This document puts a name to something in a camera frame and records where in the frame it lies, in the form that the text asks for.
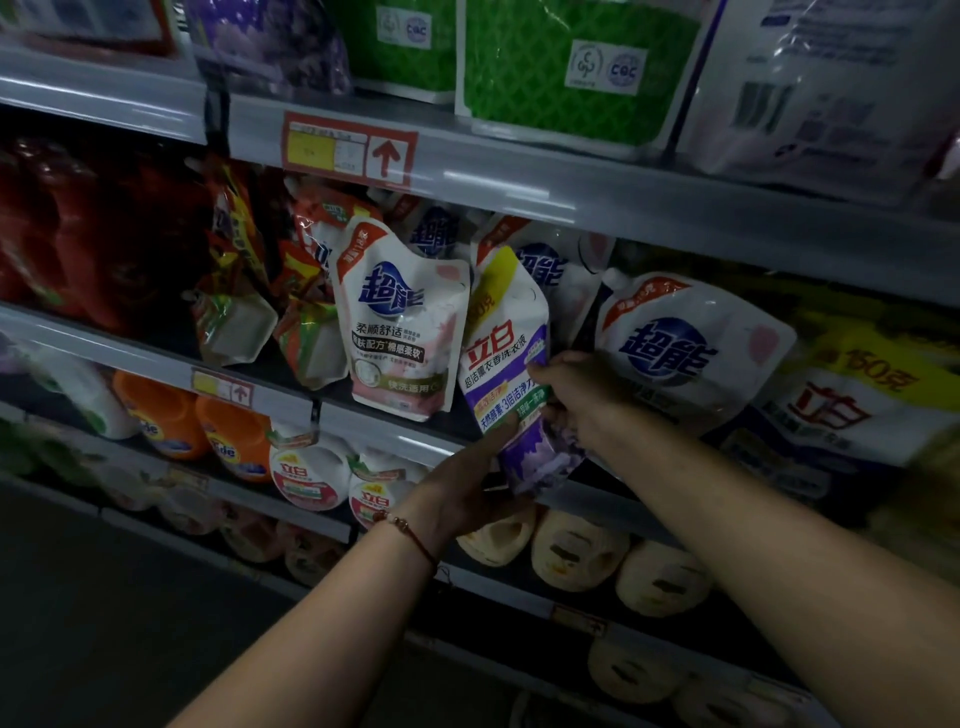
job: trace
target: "bracelet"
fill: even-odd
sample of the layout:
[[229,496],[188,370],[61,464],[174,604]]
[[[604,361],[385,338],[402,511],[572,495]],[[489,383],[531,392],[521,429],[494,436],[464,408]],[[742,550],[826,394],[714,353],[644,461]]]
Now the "bracelet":
[[423,545],[423,541],[417,537],[417,534],[414,533],[413,529],[410,527],[410,523],[408,523],[406,519],[402,519],[400,516],[389,516],[385,512],[379,511],[374,514],[373,520],[374,522],[386,521],[387,523],[392,523],[395,525],[399,529],[400,533],[409,536],[417,545],[417,548],[420,549],[420,553],[422,553],[426,557],[427,561],[429,561],[433,566],[434,572],[440,568],[440,561],[436,559],[429,550],[427,550],[427,547]]

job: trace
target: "forearm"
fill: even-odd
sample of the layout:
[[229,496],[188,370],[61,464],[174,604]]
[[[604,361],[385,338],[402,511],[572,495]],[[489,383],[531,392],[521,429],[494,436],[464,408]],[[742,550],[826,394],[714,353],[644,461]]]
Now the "forearm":
[[960,596],[726,457],[617,407],[600,454],[845,725],[960,724]]
[[407,536],[378,524],[171,728],[352,725],[432,574]]

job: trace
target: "hand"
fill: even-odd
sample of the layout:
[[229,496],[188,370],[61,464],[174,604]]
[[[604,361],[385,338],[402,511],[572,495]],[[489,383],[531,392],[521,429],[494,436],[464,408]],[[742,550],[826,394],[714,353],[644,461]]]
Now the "hand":
[[491,462],[516,435],[518,424],[511,414],[480,441],[450,455],[393,511],[410,523],[434,556],[440,557],[454,537],[505,519],[532,502],[506,489],[486,493],[481,488]]
[[537,384],[553,389],[557,402],[544,407],[547,422],[573,430],[580,444],[594,452],[610,436],[613,410],[632,406],[627,388],[596,354],[561,352],[548,366],[527,364],[527,372]]

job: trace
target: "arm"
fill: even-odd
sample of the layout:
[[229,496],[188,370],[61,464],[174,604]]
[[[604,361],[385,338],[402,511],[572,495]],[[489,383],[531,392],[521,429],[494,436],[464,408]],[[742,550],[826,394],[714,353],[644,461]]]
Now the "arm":
[[[439,557],[454,536],[506,518],[519,501],[480,489],[516,420],[445,460],[393,515]],[[381,522],[170,728],[336,728],[356,722],[433,577],[409,536]]]
[[960,725],[960,590],[631,405],[594,357],[531,374],[843,725]]

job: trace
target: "floor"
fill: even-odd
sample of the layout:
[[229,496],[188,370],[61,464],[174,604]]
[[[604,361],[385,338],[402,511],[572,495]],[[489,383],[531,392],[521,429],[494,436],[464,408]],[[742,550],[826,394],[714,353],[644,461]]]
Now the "floor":
[[[163,726],[291,606],[2,486],[0,597],[0,725],[11,728]],[[506,727],[515,696],[404,645],[363,726]],[[561,724],[585,724],[570,718]]]

